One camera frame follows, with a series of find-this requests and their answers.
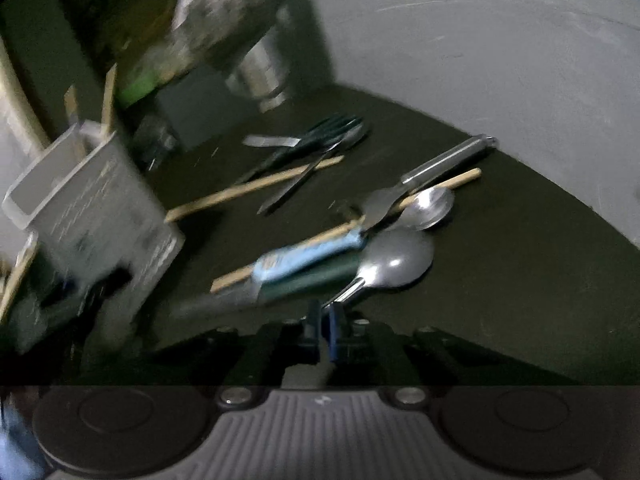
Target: blue handle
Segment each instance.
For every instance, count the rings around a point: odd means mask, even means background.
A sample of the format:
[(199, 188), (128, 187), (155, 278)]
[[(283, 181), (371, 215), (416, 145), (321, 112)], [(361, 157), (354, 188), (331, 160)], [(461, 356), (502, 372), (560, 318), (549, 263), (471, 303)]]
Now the blue handle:
[(343, 236), (319, 244), (283, 247), (258, 258), (254, 263), (252, 279), (258, 283), (274, 282), (332, 254), (359, 249), (363, 245), (364, 238), (360, 234), (360, 228), (355, 228)]

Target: light blue object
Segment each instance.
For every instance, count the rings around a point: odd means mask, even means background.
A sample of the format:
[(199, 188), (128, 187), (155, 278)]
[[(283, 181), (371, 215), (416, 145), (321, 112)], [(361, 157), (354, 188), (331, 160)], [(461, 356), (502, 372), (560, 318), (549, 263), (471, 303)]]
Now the light blue object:
[(46, 471), (35, 437), (20, 414), (5, 406), (0, 426), (0, 480), (37, 480)]
[(274, 282), (324, 260), (332, 254), (360, 249), (363, 245), (364, 238), (360, 228), (355, 228), (343, 236), (319, 244), (283, 247), (258, 258), (254, 264), (252, 279), (258, 283)]

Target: blue cloth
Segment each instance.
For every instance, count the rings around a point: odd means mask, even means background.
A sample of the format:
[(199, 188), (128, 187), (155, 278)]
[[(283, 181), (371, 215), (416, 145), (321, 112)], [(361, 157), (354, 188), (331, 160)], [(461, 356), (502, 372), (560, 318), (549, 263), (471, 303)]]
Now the blue cloth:
[(20, 413), (5, 406), (4, 424), (0, 425), (0, 480), (44, 478), (47, 463)]

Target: black tabletop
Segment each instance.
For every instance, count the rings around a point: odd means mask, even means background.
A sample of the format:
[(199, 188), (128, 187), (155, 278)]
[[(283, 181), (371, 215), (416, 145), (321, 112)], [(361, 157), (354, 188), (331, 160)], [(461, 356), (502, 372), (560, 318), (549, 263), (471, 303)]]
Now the black tabletop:
[[(256, 211), (273, 187), (178, 222), (185, 247), (147, 312), (208, 291), (214, 278), (266, 251), (334, 227), (338, 220), (328, 208), (335, 200), (392, 186), (466, 138), (399, 104), (333, 86), (167, 161), (149, 176), (151, 185), (166, 208), (222, 190), (266, 154), (243, 146), (245, 135), (294, 136), (332, 112), (365, 118), (372, 125), (369, 139), (268, 217)], [(433, 231), (429, 272), (407, 290), (369, 294), (358, 309), (398, 332), (436, 326), (576, 380), (639, 383), (640, 252), (589, 207), (514, 158), (492, 152), (472, 166), (482, 177), (456, 191), (451, 220)], [(268, 319), (305, 311), (300, 299), (279, 301), (193, 330), (221, 324), (256, 330)], [(174, 339), (194, 335), (178, 332)]]

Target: metal spoon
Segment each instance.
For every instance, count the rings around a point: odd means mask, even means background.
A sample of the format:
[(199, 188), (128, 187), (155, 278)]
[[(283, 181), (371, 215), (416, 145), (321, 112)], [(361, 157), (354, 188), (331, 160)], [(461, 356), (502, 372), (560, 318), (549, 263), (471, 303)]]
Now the metal spoon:
[(322, 155), (316, 158), (311, 164), (306, 167), (306, 170), (303, 171), (299, 176), (292, 179), (285, 187), (283, 187), (279, 192), (277, 192), (274, 196), (264, 202), (260, 209), (258, 209), (258, 214), (262, 213), (270, 213), (274, 209), (277, 208), (282, 202), (284, 202), (292, 193), (299, 188), (306, 180), (311, 176), (316, 166), (320, 164), (323, 160), (328, 158), (333, 152), (338, 150), (348, 150), (351, 146), (358, 143), (362, 138), (366, 135), (367, 130), (362, 124), (361, 119), (354, 119), (353, 127), (351, 127), (338, 141), (334, 142), (331, 146), (329, 146)]
[(365, 288), (398, 288), (420, 278), (431, 267), (431, 235), (406, 228), (385, 230), (375, 235), (362, 251), (353, 281), (324, 305), (347, 303)]
[(453, 191), (448, 187), (430, 187), (416, 195), (388, 229), (405, 227), (422, 231), (440, 222), (453, 207)]

